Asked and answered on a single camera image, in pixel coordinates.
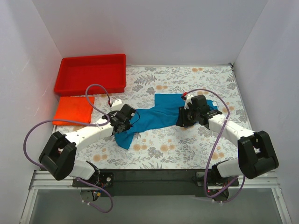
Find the red tray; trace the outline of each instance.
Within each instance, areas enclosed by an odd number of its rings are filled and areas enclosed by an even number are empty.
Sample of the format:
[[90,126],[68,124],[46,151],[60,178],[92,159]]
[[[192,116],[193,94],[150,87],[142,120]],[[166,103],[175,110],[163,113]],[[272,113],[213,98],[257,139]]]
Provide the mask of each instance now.
[[[54,92],[59,96],[85,95],[91,84],[104,86],[108,93],[124,92],[126,87],[126,55],[66,57],[60,64]],[[105,93],[100,87],[88,94]]]

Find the white wall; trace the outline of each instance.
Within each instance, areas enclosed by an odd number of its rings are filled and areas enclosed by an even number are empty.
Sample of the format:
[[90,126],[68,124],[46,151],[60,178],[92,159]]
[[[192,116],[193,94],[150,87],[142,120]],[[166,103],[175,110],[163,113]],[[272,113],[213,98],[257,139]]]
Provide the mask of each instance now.
[[299,223],[299,2],[270,0],[236,62],[252,126],[267,131],[293,223]]
[[[0,223],[19,223],[34,165],[23,155],[26,132],[56,109],[59,54],[31,0],[0,0]],[[51,132],[44,125],[28,150],[37,160]]]
[[128,64],[234,62],[267,0],[33,0],[61,55]]

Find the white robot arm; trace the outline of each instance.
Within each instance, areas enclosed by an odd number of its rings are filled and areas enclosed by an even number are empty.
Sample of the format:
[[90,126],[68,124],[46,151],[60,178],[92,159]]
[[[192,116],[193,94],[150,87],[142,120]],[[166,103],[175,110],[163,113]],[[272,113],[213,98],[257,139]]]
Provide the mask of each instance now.
[[[221,131],[226,117],[218,110],[211,110],[205,96],[186,95],[183,99],[185,106],[179,108],[177,126],[199,123],[211,131]],[[214,164],[212,171],[216,179],[239,175],[253,179],[278,167],[278,159],[266,132],[254,132],[227,121],[222,136],[237,147],[238,158]]]
[[[226,118],[220,111],[211,110],[205,96],[187,95],[184,100],[185,106],[179,108],[177,126],[187,127],[199,123],[212,131],[220,132]],[[120,100],[115,101],[112,104],[112,112],[108,114],[108,124],[84,127],[64,135],[60,132],[53,133],[39,157],[39,162],[57,180],[72,176],[97,184],[99,169],[88,161],[76,160],[76,152],[99,139],[128,130],[132,126],[129,121],[135,113],[134,108],[123,105]],[[97,123],[105,123],[105,118],[103,116]],[[238,158],[214,164],[211,169],[214,178],[244,175],[253,179],[278,167],[273,145],[266,132],[254,132],[228,121],[222,136],[238,148]]]
[[[108,114],[110,118],[108,124],[87,126],[66,134],[53,133],[39,157],[39,162],[56,180],[72,176],[96,184],[100,171],[90,162],[76,160],[76,153],[102,138],[128,130],[132,126],[129,120],[135,112],[136,110],[131,106],[123,105],[121,100],[114,101],[112,111]],[[106,117],[103,116],[96,124],[106,122]]]

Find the blue cloth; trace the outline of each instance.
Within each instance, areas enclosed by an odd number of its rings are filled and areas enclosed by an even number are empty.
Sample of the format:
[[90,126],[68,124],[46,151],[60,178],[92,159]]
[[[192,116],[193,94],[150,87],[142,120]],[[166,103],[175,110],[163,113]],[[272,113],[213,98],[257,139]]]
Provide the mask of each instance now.
[[[135,133],[175,125],[178,120],[178,108],[185,105],[181,96],[182,94],[155,94],[155,106],[150,109],[137,109],[140,118],[136,113],[130,120],[130,123],[134,124],[133,127],[126,132],[115,134],[116,143],[124,149],[129,149]],[[212,110],[217,109],[211,100],[207,100],[207,104]]]

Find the orange cloth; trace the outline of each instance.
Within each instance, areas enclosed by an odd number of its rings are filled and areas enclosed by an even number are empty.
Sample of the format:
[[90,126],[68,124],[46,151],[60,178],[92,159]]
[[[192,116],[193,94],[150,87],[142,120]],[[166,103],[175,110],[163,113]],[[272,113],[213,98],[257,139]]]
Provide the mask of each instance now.
[[[94,97],[89,97],[94,104]],[[74,120],[83,123],[90,123],[93,107],[85,97],[61,97],[54,119]],[[53,121],[54,125],[77,125],[62,121]]]

